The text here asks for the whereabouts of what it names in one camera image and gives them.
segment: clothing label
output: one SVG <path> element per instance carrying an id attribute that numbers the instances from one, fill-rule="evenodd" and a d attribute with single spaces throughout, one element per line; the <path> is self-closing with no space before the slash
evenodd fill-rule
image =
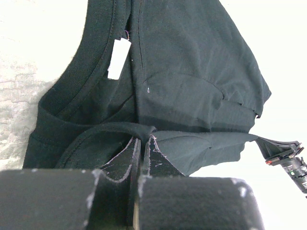
<path id="1" fill-rule="evenodd" d="M 113 52 L 111 56 L 110 66 L 107 69 L 109 71 L 107 78 L 118 80 L 120 74 L 123 70 L 131 42 L 121 38 L 120 40 L 115 40 L 113 46 Z"/>

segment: black t-shirt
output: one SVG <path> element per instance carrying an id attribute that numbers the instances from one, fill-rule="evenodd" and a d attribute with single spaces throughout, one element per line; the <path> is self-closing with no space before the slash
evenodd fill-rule
<path id="1" fill-rule="evenodd" d="M 126 31 L 130 53 L 120 79 L 109 80 L 114 41 Z M 39 102 L 24 168 L 99 168 L 131 136 L 144 146 L 152 133 L 185 175 L 238 161 L 248 140 L 223 145 L 221 135 L 248 133 L 270 95 L 218 0 L 89 0 L 80 46 Z"/>

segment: black fabric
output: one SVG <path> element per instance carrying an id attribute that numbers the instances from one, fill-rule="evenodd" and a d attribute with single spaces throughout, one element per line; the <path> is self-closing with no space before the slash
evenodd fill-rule
<path id="1" fill-rule="evenodd" d="M 99 174 L 99 170 L 0 172 L 0 229 L 86 229 Z"/>
<path id="2" fill-rule="evenodd" d="M 125 30 L 130 54 L 120 79 L 108 80 Z M 24 168 L 100 168 L 132 136 L 144 153 L 151 134 L 185 175 L 238 161 L 253 136 L 237 133 L 250 131 L 270 95 L 218 0 L 89 0 L 78 51 L 39 102 Z"/>
<path id="3" fill-rule="evenodd" d="M 236 132 L 186 133 L 155 132 L 159 150 L 184 175 L 191 175 L 201 167 L 240 160 L 247 141 L 258 136 Z"/>
<path id="4" fill-rule="evenodd" d="M 142 174 L 154 177 L 184 176 L 160 151 L 154 136 L 151 136 L 146 145 Z"/>
<path id="5" fill-rule="evenodd" d="M 231 178 L 143 177 L 140 230 L 264 230 L 251 188 Z"/>

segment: seam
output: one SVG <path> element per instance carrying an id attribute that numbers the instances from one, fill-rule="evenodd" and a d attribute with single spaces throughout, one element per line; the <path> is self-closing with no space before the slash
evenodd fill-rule
<path id="1" fill-rule="evenodd" d="M 214 86 L 214 87 L 222 94 L 223 99 L 225 98 L 223 91 L 222 91 L 220 88 L 218 88 L 215 84 L 213 84 L 212 82 L 210 82 L 210 81 L 208 81 L 208 80 L 206 80 L 206 79 L 198 78 L 198 77 L 196 77 L 196 76 L 194 76 L 194 75 L 192 75 L 192 74 L 188 74 L 188 73 L 173 72 L 172 74 L 174 74 L 174 75 L 175 75 L 175 74 L 187 75 L 187 76 L 190 76 L 190 77 L 193 77 L 193 78 L 197 78 L 197 79 L 199 79 L 199 80 L 203 80 L 203 81 L 205 81 L 205 82 L 211 84 L 212 86 Z M 148 80 L 151 79 L 151 78 L 154 78 L 154 75 L 148 77 L 146 80 L 144 80 L 144 82 L 143 82 L 142 84 L 144 84 L 146 81 L 148 81 Z"/>
<path id="2" fill-rule="evenodd" d="M 77 95 L 69 102 L 68 105 L 70 105 L 71 103 L 74 103 L 75 101 L 77 101 L 78 99 L 78 96 L 82 93 L 83 90 L 85 90 L 86 88 L 86 85 L 88 84 L 90 78 L 92 77 L 93 73 L 96 72 L 96 70 L 102 65 L 102 63 L 105 61 L 105 59 L 103 58 L 105 53 L 107 51 L 109 51 L 110 49 L 110 46 L 111 46 L 111 40 L 112 40 L 112 35 L 113 35 L 113 32 L 114 32 L 114 21 L 115 21 L 115 14 L 116 14 L 116 10 L 117 10 L 117 3 L 116 1 L 114 1 L 114 5 L 113 5 L 113 13 L 112 13 L 112 21 L 111 21 L 111 28 L 110 28 L 110 31 L 109 31 L 109 35 L 108 35 L 108 41 L 107 41 L 107 44 L 106 44 L 106 48 L 105 50 L 103 51 L 102 53 L 102 56 L 100 58 L 100 60 L 98 61 L 97 65 L 95 66 L 94 70 L 92 71 L 89 79 L 86 81 L 86 83 L 83 85 L 83 87 L 81 88 L 81 90 L 77 93 Z M 95 84 L 92 86 L 92 88 L 90 89 L 90 91 L 83 96 L 83 98 L 80 100 L 80 102 L 83 102 L 85 100 L 85 98 L 91 94 L 91 92 L 94 90 L 94 88 L 96 87 L 96 85 L 99 83 L 101 79 L 97 79 Z M 66 109 L 66 107 L 64 109 L 62 109 L 58 114 L 61 114 L 62 111 L 64 111 Z M 73 110 L 73 112 L 71 112 L 67 117 L 66 117 L 66 120 L 70 119 L 75 113 L 76 111 L 81 107 L 81 103 L 79 103 L 79 105 Z"/>
<path id="3" fill-rule="evenodd" d="M 62 145 L 61 143 L 59 142 L 56 142 L 56 141 L 52 141 L 50 139 L 47 139 L 39 134 L 34 134 L 32 133 L 30 135 L 30 138 L 33 138 L 34 140 L 36 140 L 37 142 L 41 143 L 41 144 L 44 144 L 44 145 L 49 145 L 49 146 L 53 146 L 53 147 L 62 147 L 64 148 L 65 146 Z"/>
<path id="4" fill-rule="evenodd" d="M 124 0 L 124 11 L 125 11 L 125 16 L 122 17 L 122 19 L 121 19 L 121 26 L 120 26 L 120 28 L 123 28 L 124 21 L 125 21 L 125 19 L 126 19 L 126 8 L 127 8 L 126 3 L 127 3 L 127 0 Z"/>
<path id="5" fill-rule="evenodd" d="M 140 48 L 140 56 L 141 56 L 141 66 L 142 66 L 142 76 L 144 75 L 144 64 L 143 64 L 143 57 L 142 57 L 142 48 L 141 48 L 141 38 L 140 38 L 140 15 L 141 15 L 141 5 L 142 5 L 142 0 L 140 0 L 140 5 L 139 5 L 139 12 L 138 12 L 138 43 L 139 43 L 139 48 Z"/>
<path id="6" fill-rule="evenodd" d="M 118 132 L 118 133 L 126 133 L 129 134 L 127 132 L 120 132 L 120 131 L 108 131 L 108 130 L 100 130 L 98 132 L 94 132 L 93 134 L 89 134 L 88 136 L 83 137 L 82 139 L 78 140 L 77 143 L 75 143 L 75 146 L 72 150 L 69 151 L 69 153 L 67 153 L 67 156 L 65 157 L 65 159 L 62 161 L 62 164 L 60 164 L 59 167 L 65 167 L 65 165 L 67 164 L 67 161 L 71 158 L 71 156 L 73 155 L 73 153 L 80 147 L 80 145 L 82 145 L 83 142 L 85 142 L 87 139 L 97 135 L 99 132 L 101 131 L 105 131 L 105 132 Z"/>

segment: white background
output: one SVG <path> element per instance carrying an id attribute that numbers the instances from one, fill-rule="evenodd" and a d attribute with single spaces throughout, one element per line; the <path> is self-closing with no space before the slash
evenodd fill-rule
<path id="1" fill-rule="evenodd" d="M 222 0 L 252 49 L 272 96 L 252 134 L 307 145 L 307 1 Z M 307 149 L 303 151 L 307 159 Z M 266 230 L 307 230 L 307 199 L 281 166 L 268 166 L 255 142 L 241 160 L 193 176 L 236 177 L 253 188 Z"/>
<path id="2" fill-rule="evenodd" d="M 307 143 L 307 1 L 221 2 L 272 91 L 251 133 Z M 6 152 L 0 154 L 0 170 L 22 166 L 27 137 L 35 127 L 34 105 L 73 57 L 86 6 L 85 0 L 0 0 L 0 115 L 13 108 L 8 122 L 0 117 L 0 153 Z M 20 73 L 28 78 L 15 78 Z M 33 87 L 25 90 L 29 82 Z M 193 176 L 244 179 L 254 190 L 266 230 L 307 229 L 307 199 L 281 167 L 264 163 L 256 143 L 246 144 L 239 162 L 202 168 Z"/>

